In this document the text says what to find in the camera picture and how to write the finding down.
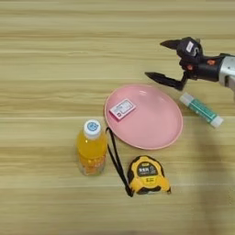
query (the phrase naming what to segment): bottle label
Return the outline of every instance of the bottle label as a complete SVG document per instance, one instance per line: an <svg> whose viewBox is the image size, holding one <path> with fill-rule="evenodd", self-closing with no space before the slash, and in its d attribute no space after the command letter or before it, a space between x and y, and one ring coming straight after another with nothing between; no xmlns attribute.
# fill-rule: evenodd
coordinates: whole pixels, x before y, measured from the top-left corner
<svg viewBox="0 0 235 235"><path fill-rule="evenodd" d="M198 99L194 99L188 106L191 110L195 111L199 116L205 118L208 123L210 123L217 116L216 113L208 109L203 103Z"/></svg>

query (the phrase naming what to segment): wrist strap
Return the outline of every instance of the wrist strap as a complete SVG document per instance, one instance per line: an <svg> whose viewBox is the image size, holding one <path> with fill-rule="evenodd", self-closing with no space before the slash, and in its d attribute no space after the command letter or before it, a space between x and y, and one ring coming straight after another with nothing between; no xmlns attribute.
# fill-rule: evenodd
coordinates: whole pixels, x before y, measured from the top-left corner
<svg viewBox="0 0 235 235"><path fill-rule="evenodd" d="M111 130L111 128L106 128L106 132L109 132L109 135L111 137L111 141L112 141L112 144L113 144L113 149L114 149L114 153L115 153L115 156L113 154L113 152L111 151L109 145L107 144L107 149L108 149L108 152L109 152L109 155L112 159L112 162L117 170L117 173L119 174L124 186L125 186L125 189L126 189L126 192L129 196L133 197L133 191L131 190L131 188L129 187L129 184L128 184L128 181L124 175L124 171L123 171L123 168L122 168L122 165L121 165L121 161L119 159L119 156L118 156L118 150L117 150L117 146L116 146L116 142L115 142L115 137L114 137L114 133L113 131Z"/></svg>

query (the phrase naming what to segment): glue stick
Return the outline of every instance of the glue stick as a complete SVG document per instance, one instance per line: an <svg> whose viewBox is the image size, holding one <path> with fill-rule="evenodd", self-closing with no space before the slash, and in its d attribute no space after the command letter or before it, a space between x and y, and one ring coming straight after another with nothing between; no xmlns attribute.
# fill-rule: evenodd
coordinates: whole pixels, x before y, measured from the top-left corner
<svg viewBox="0 0 235 235"><path fill-rule="evenodd" d="M224 120L222 117L206 107L205 104L188 93L184 93L180 97L180 101L188 106L195 113L197 113L199 116L201 116L203 119L205 119L214 128L219 127Z"/></svg>

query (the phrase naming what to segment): bottle cap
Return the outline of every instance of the bottle cap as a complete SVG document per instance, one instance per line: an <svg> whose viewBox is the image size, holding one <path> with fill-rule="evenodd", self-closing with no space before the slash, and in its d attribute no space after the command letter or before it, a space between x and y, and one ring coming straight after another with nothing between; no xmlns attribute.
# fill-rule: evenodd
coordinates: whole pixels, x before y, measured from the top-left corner
<svg viewBox="0 0 235 235"><path fill-rule="evenodd" d="M214 127L214 128L218 128L222 122L224 121L224 119L220 116L216 116L212 121L211 121L211 125Z"/></svg>
<svg viewBox="0 0 235 235"><path fill-rule="evenodd" d="M180 101L185 104L186 106L189 106L189 104L194 100L194 97L185 92L183 95L180 96Z"/></svg>
<svg viewBox="0 0 235 235"><path fill-rule="evenodd" d="M84 124L84 135L89 140L95 140L100 136L101 125L97 120L91 119Z"/></svg>

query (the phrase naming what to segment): tape measure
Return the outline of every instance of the tape measure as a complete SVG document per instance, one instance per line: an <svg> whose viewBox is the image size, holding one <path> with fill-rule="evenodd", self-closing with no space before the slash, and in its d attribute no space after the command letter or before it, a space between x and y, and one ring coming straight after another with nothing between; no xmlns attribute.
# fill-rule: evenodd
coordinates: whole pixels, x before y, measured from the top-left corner
<svg viewBox="0 0 235 235"><path fill-rule="evenodd" d="M125 185L127 194L129 196L133 196L134 193L145 195L161 190L170 194L171 187L164 176L162 165L150 156L142 155L134 159L129 166L128 180L126 179L118 156L114 134L110 128L106 129L106 132L108 131L113 143L115 157L109 145L107 145L107 149L117 173Z"/></svg>

